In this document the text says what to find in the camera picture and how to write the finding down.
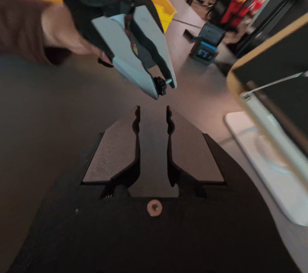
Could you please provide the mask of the wooden framed black board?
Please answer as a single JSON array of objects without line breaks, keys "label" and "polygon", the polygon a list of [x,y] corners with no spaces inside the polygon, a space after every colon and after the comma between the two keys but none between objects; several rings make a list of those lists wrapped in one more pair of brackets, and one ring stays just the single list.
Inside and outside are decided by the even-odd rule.
[{"label": "wooden framed black board", "polygon": [[[240,101],[245,91],[307,73],[307,13],[263,42],[232,66],[227,76],[229,92]],[[307,157],[307,76],[282,81],[255,93],[284,132]]]}]

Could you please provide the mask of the person's left hand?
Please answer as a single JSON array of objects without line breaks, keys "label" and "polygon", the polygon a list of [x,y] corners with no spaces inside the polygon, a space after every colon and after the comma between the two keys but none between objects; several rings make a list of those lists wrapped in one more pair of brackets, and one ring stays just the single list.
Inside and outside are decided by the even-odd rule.
[{"label": "person's left hand", "polygon": [[41,26],[46,47],[67,49],[76,55],[95,55],[111,65],[102,50],[79,34],[67,6],[52,4],[46,8],[41,15]]}]

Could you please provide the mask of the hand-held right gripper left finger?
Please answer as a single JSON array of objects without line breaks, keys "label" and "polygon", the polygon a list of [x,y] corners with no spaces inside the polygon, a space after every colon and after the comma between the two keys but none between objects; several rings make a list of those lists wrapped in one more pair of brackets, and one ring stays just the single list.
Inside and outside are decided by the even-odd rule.
[{"label": "hand-held right gripper left finger", "polygon": [[129,188],[137,181],[141,172],[140,119],[141,108],[135,106],[103,132],[90,158],[83,184]]}]

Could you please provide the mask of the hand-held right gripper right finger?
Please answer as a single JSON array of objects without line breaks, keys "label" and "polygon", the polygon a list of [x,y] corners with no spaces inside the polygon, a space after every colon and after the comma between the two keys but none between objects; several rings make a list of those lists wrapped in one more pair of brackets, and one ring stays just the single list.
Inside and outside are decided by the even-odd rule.
[{"label": "hand-held right gripper right finger", "polygon": [[167,175],[170,185],[224,185],[225,180],[200,129],[171,106],[166,109]]}]

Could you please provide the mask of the small black device with screen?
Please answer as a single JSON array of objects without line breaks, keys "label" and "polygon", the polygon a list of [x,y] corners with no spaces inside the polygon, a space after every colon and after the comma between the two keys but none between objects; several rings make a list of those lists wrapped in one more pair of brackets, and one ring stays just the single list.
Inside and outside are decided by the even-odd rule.
[{"label": "small black device with screen", "polygon": [[218,46],[223,40],[226,30],[206,23],[197,37],[193,39],[190,56],[206,66],[212,64],[218,55]]}]

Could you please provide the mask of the red cloth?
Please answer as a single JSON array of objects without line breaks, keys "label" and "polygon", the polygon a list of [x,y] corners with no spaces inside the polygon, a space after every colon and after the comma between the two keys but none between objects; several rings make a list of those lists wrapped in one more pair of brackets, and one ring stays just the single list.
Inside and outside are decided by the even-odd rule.
[{"label": "red cloth", "polygon": [[[243,2],[239,2],[237,0],[231,0],[225,14],[223,15],[220,24],[224,25],[229,22],[229,20],[236,15],[236,13],[239,11],[241,6],[243,5]],[[245,15],[249,12],[249,7],[243,6],[241,11],[237,14],[237,17],[233,20],[232,24],[229,28],[236,28],[241,23]]]}]

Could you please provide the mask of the person's left forearm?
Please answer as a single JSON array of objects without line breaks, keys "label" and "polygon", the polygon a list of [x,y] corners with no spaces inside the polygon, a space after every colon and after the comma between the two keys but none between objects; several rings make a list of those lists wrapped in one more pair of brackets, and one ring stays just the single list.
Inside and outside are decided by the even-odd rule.
[{"label": "person's left forearm", "polygon": [[72,52],[46,46],[41,15],[50,2],[0,0],[0,53],[15,55],[35,64],[60,65]]}]

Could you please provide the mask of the white monitor stand base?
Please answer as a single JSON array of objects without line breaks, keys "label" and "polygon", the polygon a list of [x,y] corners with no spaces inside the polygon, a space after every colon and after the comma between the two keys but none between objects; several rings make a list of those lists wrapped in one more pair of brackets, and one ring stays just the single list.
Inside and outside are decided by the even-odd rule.
[{"label": "white monitor stand base", "polygon": [[304,184],[245,112],[227,113],[224,121],[282,213],[294,224],[307,227],[308,194]]}]

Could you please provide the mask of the black knob screw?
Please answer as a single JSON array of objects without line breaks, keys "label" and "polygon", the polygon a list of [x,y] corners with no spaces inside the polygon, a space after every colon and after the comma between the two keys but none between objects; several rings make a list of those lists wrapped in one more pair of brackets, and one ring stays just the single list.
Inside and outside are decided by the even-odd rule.
[{"label": "black knob screw", "polygon": [[158,95],[164,96],[166,94],[167,85],[172,83],[172,79],[163,79],[161,77],[154,77],[154,84]]}]

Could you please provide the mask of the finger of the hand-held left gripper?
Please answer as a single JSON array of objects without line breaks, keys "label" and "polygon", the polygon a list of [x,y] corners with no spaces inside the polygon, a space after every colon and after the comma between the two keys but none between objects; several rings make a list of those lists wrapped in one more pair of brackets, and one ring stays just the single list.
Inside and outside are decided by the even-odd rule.
[{"label": "finger of the hand-held left gripper", "polygon": [[168,84],[175,89],[177,82],[165,35],[145,5],[135,8],[131,32],[150,55],[151,62],[158,66],[165,80],[169,80]]},{"label": "finger of the hand-held left gripper", "polygon": [[127,36],[120,23],[112,18],[101,16],[93,19],[91,23],[112,52],[114,68],[123,78],[157,100],[159,96],[153,77],[148,71],[155,65],[135,36],[133,34]]}]

